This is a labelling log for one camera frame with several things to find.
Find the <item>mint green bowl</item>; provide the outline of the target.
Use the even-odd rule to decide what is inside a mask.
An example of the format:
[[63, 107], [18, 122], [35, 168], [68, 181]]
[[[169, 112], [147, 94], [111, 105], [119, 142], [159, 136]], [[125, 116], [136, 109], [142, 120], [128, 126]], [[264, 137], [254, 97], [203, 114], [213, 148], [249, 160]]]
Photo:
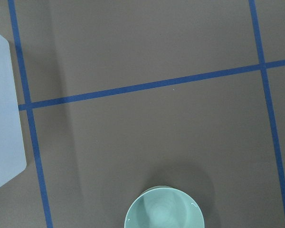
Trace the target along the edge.
[[154, 186], [131, 204], [124, 227], [204, 228], [205, 221], [200, 207], [190, 195], [170, 186]]

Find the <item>translucent white plastic box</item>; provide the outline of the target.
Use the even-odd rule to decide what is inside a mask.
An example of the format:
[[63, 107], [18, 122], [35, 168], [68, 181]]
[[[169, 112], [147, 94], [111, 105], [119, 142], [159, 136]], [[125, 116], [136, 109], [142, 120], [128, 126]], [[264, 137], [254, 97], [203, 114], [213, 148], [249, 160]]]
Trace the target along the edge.
[[10, 46], [0, 35], [0, 187], [26, 166]]

